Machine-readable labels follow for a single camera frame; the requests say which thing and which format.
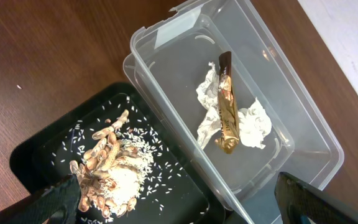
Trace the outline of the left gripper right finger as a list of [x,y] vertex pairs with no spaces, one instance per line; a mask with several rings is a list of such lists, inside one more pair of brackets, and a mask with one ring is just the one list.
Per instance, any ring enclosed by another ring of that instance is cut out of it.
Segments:
[[358,224],[358,212],[287,172],[274,191],[284,224]]

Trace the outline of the gold snack wrapper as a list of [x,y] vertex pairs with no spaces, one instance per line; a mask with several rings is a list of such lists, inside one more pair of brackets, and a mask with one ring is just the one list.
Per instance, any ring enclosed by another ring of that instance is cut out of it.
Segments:
[[232,81],[232,53],[219,56],[218,109],[221,137],[215,143],[226,153],[232,154],[240,141],[239,117]]

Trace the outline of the white tissue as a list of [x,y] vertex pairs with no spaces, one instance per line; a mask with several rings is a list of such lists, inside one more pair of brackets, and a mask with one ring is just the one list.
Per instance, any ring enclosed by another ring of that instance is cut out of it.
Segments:
[[[221,121],[218,111],[218,81],[219,76],[216,66],[209,62],[204,81],[196,88],[197,99],[207,110],[206,115],[197,129],[197,142],[203,149],[209,143],[211,137],[221,129]],[[238,111],[240,140],[244,146],[263,149],[264,138],[272,130],[272,122],[259,100],[255,100],[249,108],[241,108]]]

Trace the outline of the peanut shells and rice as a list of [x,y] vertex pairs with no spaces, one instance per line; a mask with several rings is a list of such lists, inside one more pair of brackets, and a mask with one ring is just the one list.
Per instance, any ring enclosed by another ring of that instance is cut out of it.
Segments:
[[209,208],[155,127],[120,94],[64,128],[36,163],[81,185],[80,223],[199,223]]

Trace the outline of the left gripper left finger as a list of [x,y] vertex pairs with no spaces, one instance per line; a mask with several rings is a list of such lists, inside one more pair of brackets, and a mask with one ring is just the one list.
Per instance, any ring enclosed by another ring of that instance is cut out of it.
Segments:
[[81,190],[70,174],[0,211],[0,223],[75,223]]

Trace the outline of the black rectangular tray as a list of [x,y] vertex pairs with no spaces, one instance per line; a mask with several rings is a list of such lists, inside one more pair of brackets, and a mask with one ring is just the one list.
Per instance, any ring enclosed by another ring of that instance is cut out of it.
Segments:
[[9,165],[29,192],[76,174],[89,187],[78,223],[223,223],[226,217],[179,143],[125,83],[18,145]]

